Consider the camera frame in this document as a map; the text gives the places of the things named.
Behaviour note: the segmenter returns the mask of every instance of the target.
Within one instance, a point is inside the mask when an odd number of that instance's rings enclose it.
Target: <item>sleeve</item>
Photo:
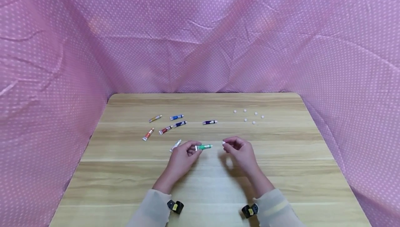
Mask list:
[[[165,227],[170,213],[169,200],[171,195],[149,190],[126,227]]]
[[[260,227],[305,227],[280,190],[274,189],[253,201],[258,206]]]

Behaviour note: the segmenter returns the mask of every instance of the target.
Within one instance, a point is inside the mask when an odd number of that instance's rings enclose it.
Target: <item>pink cloth backdrop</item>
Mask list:
[[[47,226],[113,93],[293,91],[400,226],[400,0],[0,0],[0,225]]]

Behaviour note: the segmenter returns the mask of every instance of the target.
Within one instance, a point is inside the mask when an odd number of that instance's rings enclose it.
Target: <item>wooden table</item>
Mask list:
[[[149,124],[158,114],[162,119]],[[181,121],[169,120],[176,114],[184,114],[188,124],[159,135]],[[213,119],[218,124],[202,125]],[[155,132],[145,142],[151,127]],[[203,151],[175,185],[173,199],[185,208],[180,216],[171,213],[168,226],[256,227],[255,217],[239,214],[252,202],[252,189],[221,146],[223,138],[234,135],[253,144],[261,169],[308,227],[369,226],[295,93],[113,95],[50,226],[125,226],[181,138],[214,147]]]

